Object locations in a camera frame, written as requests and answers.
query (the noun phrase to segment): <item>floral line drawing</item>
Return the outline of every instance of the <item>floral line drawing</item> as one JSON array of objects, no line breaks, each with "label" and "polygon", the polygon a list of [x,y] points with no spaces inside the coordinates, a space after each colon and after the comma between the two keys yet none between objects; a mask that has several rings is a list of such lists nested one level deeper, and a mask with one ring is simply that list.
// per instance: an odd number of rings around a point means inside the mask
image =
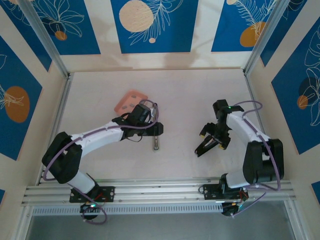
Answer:
[{"label": "floral line drawing", "polygon": [[26,16],[23,14],[23,12],[21,11],[19,5],[15,1],[12,1],[12,0],[11,1],[10,0],[1,0],[1,1],[10,10],[12,15],[16,19],[20,20],[25,25],[30,26],[28,20],[26,19]]},{"label": "floral line drawing", "polygon": [[288,15],[289,15],[289,12],[291,11],[299,11],[300,8],[302,7],[303,3],[304,3],[305,0],[291,0],[289,3],[288,3],[288,6],[286,7],[284,13],[282,14],[282,16],[288,20]]},{"label": "floral line drawing", "polygon": [[[2,2],[7,3],[5,5],[17,19],[30,26],[17,4],[12,3],[10,0],[2,0]],[[85,16],[69,10],[69,0],[33,0],[30,3],[49,35],[55,36],[60,41],[67,39],[67,33],[82,37],[83,33],[77,24],[81,23]]]},{"label": "floral line drawing", "polygon": [[157,38],[170,27],[170,13],[177,10],[184,0],[130,0],[119,12],[119,19],[122,26],[131,32],[129,39],[132,39],[130,46],[139,41],[149,41],[153,44]]},{"label": "floral line drawing", "polygon": [[226,0],[228,5],[234,5],[240,14],[240,17],[245,19],[249,26],[245,29],[240,37],[240,43],[244,47],[253,47],[263,28],[266,24],[266,18],[274,9],[277,0],[264,0],[261,7],[258,7],[256,0]]},{"label": "floral line drawing", "polygon": [[[7,59],[6,55],[0,54],[0,70],[5,65],[6,59]],[[23,99],[24,99],[23,96],[20,98],[17,98],[8,94],[0,84],[0,110],[3,109],[6,105],[8,105],[9,107],[10,104],[17,104],[17,105],[23,106],[24,104],[21,102]]]},{"label": "floral line drawing", "polygon": [[308,77],[300,84],[297,104],[302,110],[310,107],[310,126],[315,127],[320,124],[320,26],[310,40],[304,65]]}]

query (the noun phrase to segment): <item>beige circle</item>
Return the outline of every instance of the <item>beige circle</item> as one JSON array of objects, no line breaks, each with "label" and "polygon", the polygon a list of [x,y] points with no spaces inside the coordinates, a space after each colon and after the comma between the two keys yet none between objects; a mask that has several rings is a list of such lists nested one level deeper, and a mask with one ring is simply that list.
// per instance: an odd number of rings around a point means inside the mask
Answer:
[{"label": "beige circle", "polygon": [[11,2],[11,3],[15,4],[15,5],[18,5],[17,0],[9,0],[9,2]]},{"label": "beige circle", "polygon": [[154,22],[151,9],[140,0],[128,1],[120,9],[119,18],[122,26],[132,33],[147,30]]},{"label": "beige circle", "polygon": [[226,4],[228,5],[233,5],[237,2],[238,0],[226,0]]}]

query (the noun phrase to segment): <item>white robotic arm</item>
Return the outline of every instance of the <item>white robotic arm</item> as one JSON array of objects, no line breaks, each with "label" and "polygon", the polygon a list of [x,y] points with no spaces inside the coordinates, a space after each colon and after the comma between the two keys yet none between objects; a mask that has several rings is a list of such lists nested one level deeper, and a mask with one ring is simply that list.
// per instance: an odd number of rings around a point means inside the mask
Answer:
[{"label": "white robotic arm", "polygon": [[106,125],[89,132],[73,135],[60,132],[42,158],[42,163],[47,167],[44,175],[50,171],[60,184],[69,184],[76,189],[71,190],[71,193],[77,196],[70,198],[70,202],[73,199],[79,203],[87,201],[77,193],[79,191],[91,199],[96,199],[102,194],[102,191],[105,191],[105,187],[100,187],[93,178],[79,170],[81,159],[91,151],[125,140],[135,134],[138,136],[161,135],[164,126],[157,119],[150,122],[151,117],[152,110],[140,103],[131,113],[114,118]]},{"label": "white robotic arm", "polygon": [[200,135],[206,138],[195,150],[200,157],[213,147],[219,145],[227,149],[233,130],[246,146],[246,153],[242,169],[225,173],[219,184],[205,184],[205,199],[242,199],[243,187],[255,183],[270,182],[276,179],[276,169],[279,178],[284,176],[283,145],[279,139],[271,139],[263,134],[254,124],[244,116],[244,110],[236,105],[229,106],[225,99],[213,104],[217,123],[207,123]]}]

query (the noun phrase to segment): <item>white wall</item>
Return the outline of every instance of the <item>white wall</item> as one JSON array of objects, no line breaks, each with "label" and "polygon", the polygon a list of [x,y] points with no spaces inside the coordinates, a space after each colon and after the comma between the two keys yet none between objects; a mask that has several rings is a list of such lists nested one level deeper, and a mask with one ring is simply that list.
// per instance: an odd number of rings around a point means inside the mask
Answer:
[{"label": "white wall", "polygon": [[261,117],[266,132],[283,142],[284,175],[293,184],[315,240],[320,239],[320,205],[311,184],[320,180],[320,145],[298,154],[271,81],[319,18],[319,10],[320,1],[308,0],[267,66],[259,60],[249,75],[256,99],[264,104]]},{"label": "white wall", "polygon": [[[112,143],[84,156],[80,163],[84,173],[95,179],[163,179],[219,177],[241,169],[246,148],[233,131],[226,150],[215,148],[199,158],[194,153],[203,141],[201,129],[216,119],[212,107],[216,100],[233,105],[250,99],[241,69],[77,72],[59,132],[78,134],[105,125],[117,117],[114,107],[130,89],[159,106],[164,125],[160,150],[152,151],[151,136],[139,143]],[[248,117],[258,125],[255,113]]]},{"label": "white wall", "polygon": [[190,53],[121,54],[109,0],[85,0],[101,55],[64,55],[70,72],[240,68],[251,52],[211,52],[225,0],[199,0]]},{"label": "white wall", "polygon": [[19,206],[26,186],[35,184],[42,155],[48,146],[51,126],[65,79],[54,64],[51,65],[49,72],[44,69],[1,7],[0,22],[1,37],[42,85],[42,92],[18,160],[0,154],[0,189],[5,190],[0,209],[0,238],[6,240],[12,234],[12,226],[18,220]]}]

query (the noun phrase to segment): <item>orange object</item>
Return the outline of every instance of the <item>orange object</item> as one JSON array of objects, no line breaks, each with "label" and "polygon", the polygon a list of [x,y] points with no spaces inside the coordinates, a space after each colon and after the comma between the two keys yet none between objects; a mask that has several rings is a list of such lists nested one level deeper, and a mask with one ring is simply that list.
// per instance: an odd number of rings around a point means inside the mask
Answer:
[{"label": "orange object", "polygon": [[134,89],[129,90],[120,102],[115,106],[114,111],[121,116],[125,113],[131,113],[141,100],[148,99],[148,96]]}]

